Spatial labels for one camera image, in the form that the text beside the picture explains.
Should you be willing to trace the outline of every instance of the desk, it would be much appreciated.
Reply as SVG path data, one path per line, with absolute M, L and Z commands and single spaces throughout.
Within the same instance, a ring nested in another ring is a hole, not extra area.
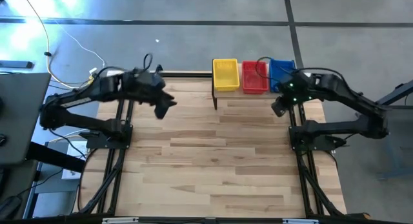
M 210 78 L 165 81 L 178 105 L 164 120 L 153 107 L 134 107 L 117 216 L 304 217 L 290 121 L 275 116 L 273 100 L 220 98 L 215 110 Z M 113 118 L 116 109 L 117 102 L 101 103 L 97 117 Z M 305 111 L 307 119 L 325 121 L 319 101 L 305 103 Z M 99 149 L 86 166 L 82 205 L 102 182 L 107 152 Z M 345 212 L 334 161 L 324 152 L 314 152 L 314 160 L 321 188 Z

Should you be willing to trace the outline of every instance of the yellow bin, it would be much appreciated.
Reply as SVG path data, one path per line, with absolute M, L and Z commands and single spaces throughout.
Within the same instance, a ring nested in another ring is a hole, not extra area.
M 237 59 L 214 59 L 214 86 L 217 91 L 231 92 L 239 88 Z

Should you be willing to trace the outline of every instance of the wood plank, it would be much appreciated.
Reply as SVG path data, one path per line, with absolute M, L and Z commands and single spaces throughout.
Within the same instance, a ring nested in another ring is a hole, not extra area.
M 290 120 L 274 115 L 273 99 L 219 99 L 214 110 L 210 79 L 168 78 L 165 90 L 178 104 L 163 120 L 154 117 L 153 107 L 134 106 L 117 216 L 304 216 L 296 155 L 287 134 Z M 97 116 L 113 118 L 116 109 L 117 102 L 101 103 Z M 319 101 L 306 102 L 305 110 L 308 119 L 325 121 Z M 102 182 L 107 153 L 98 150 L 88 162 L 83 205 Z M 345 212 L 334 161 L 324 152 L 314 152 L 314 161 L 321 188 Z M 313 191 L 308 192 L 315 210 Z

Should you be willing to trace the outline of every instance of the gray floor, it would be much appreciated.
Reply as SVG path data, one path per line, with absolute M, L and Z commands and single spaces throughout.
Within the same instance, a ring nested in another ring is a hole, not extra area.
M 0 16 L 33 16 L 24 0 L 6 0 Z M 43 17 L 162 21 L 287 21 L 284 0 L 31 0 Z M 295 21 L 302 22 L 413 22 L 413 0 L 291 0 Z M 57 25 L 47 25 L 54 53 L 52 70 L 65 81 L 84 81 L 88 71 L 100 67 L 94 55 L 79 48 Z M 108 65 L 141 66 L 147 52 L 165 70 L 210 70 L 214 57 L 239 61 L 260 56 L 294 59 L 287 26 L 148 26 L 62 25 L 85 47 L 96 50 Z M 34 72 L 44 72 L 46 41 L 39 23 L 0 24 L 0 58 L 35 62 Z M 310 28 L 297 27 L 305 66 L 340 71 L 350 86 L 376 100 L 400 83 L 410 81 L 413 70 L 413 28 Z M 59 92 L 49 88 L 48 94 Z M 413 103 L 413 97 L 407 103 Z M 354 111 L 325 102 L 327 121 L 354 119 Z M 94 116 L 97 104 L 73 112 Z M 404 120 L 411 116 L 406 112 Z M 62 128 L 61 134 L 73 131 Z M 36 128 L 33 140 L 52 139 Z M 393 137 L 398 148 L 406 139 Z M 339 176 L 348 212 L 368 212 L 374 219 L 413 222 L 413 177 L 378 181 L 377 173 L 389 170 L 385 140 L 354 136 L 350 147 L 337 151 Z M 403 155 L 412 151 L 406 146 Z M 52 194 L 55 207 L 71 201 Z M 62 214 L 40 204 L 35 215 Z

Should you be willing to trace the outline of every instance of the plastic bin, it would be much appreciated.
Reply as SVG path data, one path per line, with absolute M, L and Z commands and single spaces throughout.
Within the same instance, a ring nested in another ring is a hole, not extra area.
M 243 91 L 245 94 L 263 94 L 268 91 L 267 64 L 256 61 L 243 61 Z
M 283 76 L 285 76 L 287 74 L 283 69 L 286 70 L 287 72 L 294 71 L 296 69 L 296 64 L 295 64 L 294 60 L 285 61 L 285 60 L 271 59 L 270 60 L 270 68 L 269 68 L 269 72 L 270 72 L 269 77 L 273 78 L 273 79 L 281 79 Z M 278 88 L 277 88 L 277 84 L 279 82 L 275 81 L 273 79 L 270 79 L 270 91 L 271 92 L 279 92 Z
M 214 87 L 220 92 L 231 92 L 239 88 L 237 59 L 214 59 Z

